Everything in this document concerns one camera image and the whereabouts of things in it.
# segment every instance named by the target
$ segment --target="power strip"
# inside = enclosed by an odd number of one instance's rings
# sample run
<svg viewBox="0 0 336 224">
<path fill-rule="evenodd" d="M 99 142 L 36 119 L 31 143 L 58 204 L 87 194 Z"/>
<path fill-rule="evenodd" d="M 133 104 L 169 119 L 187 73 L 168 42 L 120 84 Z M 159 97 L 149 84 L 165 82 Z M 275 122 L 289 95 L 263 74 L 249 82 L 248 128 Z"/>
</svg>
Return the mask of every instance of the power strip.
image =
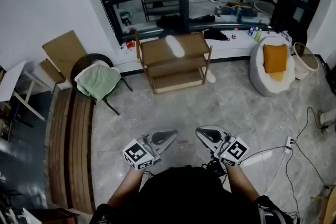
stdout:
<svg viewBox="0 0 336 224">
<path fill-rule="evenodd" d="M 293 138 L 292 137 L 287 137 L 287 141 L 286 141 L 286 147 L 285 147 L 285 153 L 289 153 L 290 150 L 288 149 L 289 148 L 292 148 L 292 144 L 290 143 L 290 141 L 292 140 Z"/>
</svg>

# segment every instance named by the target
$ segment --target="marble floor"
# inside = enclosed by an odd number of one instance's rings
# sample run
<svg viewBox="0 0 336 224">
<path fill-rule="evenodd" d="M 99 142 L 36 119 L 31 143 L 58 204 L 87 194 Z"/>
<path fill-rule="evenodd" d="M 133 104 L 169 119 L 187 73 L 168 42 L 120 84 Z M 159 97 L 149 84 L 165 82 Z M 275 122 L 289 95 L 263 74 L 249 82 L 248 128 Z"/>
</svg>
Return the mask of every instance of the marble floor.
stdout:
<svg viewBox="0 0 336 224">
<path fill-rule="evenodd" d="M 248 75 L 248 60 L 210 65 L 217 81 L 154 95 L 144 74 L 126 77 L 134 91 L 121 83 L 109 98 L 121 115 L 115 115 L 103 102 L 97 103 L 92 130 L 92 178 L 96 206 L 107 202 L 129 169 L 122 149 L 133 139 L 151 130 L 177 129 L 174 143 L 162 154 L 162 161 L 150 171 L 159 173 L 169 167 L 208 163 L 210 152 L 197 139 L 195 129 L 205 124 L 218 124 L 250 147 L 246 156 L 286 143 L 287 136 L 296 138 L 307 120 L 307 107 L 315 112 L 336 106 L 323 66 L 308 80 L 296 80 L 287 92 L 276 97 L 261 96 Z M 334 184 L 336 173 L 336 135 L 333 127 L 321 133 L 309 111 L 309 123 L 298 141 L 300 148 L 315 164 L 324 181 Z M 296 211 L 285 166 L 290 154 L 282 148 L 250 158 L 242 168 L 262 195 L 283 211 Z M 304 223 L 317 223 L 320 202 L 311 196 L 322 191 L 322 182 L 312 166 L 293 146 L 288 175 Z M 229 189 L 228 181 L 224 187 Z"/>
</svg>

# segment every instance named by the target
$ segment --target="green towel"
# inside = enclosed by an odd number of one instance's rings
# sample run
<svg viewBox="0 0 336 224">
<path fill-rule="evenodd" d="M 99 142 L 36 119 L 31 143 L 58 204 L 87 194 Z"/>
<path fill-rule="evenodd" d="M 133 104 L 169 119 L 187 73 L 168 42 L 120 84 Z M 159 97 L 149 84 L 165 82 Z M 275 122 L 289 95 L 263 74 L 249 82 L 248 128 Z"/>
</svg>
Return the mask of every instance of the green towel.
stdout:
<svg viewBox="0 0 336 224">
<path fill-rule="evenodd" d="M 77 87 L 85 95 L 101 101 L 106 94 L 113 90 L 120 78 L 117 70 L 96 65 L 79 77 Z"/>
</svg>

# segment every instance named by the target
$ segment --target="chair leg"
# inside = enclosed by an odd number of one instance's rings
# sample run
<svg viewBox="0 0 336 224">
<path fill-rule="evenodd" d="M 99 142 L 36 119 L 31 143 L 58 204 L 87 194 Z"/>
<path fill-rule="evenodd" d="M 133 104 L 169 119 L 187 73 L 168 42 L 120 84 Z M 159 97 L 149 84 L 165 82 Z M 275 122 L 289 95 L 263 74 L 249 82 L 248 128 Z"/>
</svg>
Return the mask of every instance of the chair leg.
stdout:
<svg viewBox="0 0 336 224">
<path fill-rule="evenodd" d="M 123 82 L 125 82 L 125 84 L 126 84 L 126 86 L 127 86 L 127 88 L 129 88 L 130 89 L 130 91 L 132 92 L 133 90 L 132 90 L 132 88 L 127 84 L 127 82 L 124 80 L 124 78 L 121 78 L 122 79 L 122 81 Z"/>
<path fill-rule="evenodd" d="M 114 108 L 107 102 L 106 98 L 104 98 L 103 101 L 104 101 L 104 103 L 105 103 L 110 109 L 112 109 L 118 116 L 120 115 L 120 114 L 118 113 L 118 111 L 115 110 L 115 109 L 114 109 Z"/>
</svg>

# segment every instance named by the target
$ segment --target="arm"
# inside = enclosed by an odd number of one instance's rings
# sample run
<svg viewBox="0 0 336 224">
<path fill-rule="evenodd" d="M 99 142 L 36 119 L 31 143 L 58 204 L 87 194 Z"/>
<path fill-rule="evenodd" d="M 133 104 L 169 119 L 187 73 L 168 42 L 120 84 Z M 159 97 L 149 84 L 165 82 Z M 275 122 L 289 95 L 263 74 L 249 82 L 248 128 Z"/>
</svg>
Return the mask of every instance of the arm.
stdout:
<svg viewBox="0 0 336 224">
<path fill-rule="evenodd" d="M 240 166 L 232 167 L 227 165 L 226 170 L 232 193 L 244 196 L 251 202 L 254 202 L 259 197 L 257 190 L 248 180 Z"/>
<path fill-rule="evenodd" d="M 133 195 L 138 194 L 144 170 L 145 169 L 136 171 L 130 168 L 107 204 L 114 209 L 118 209 L 132 198 Z"/>
</svg>

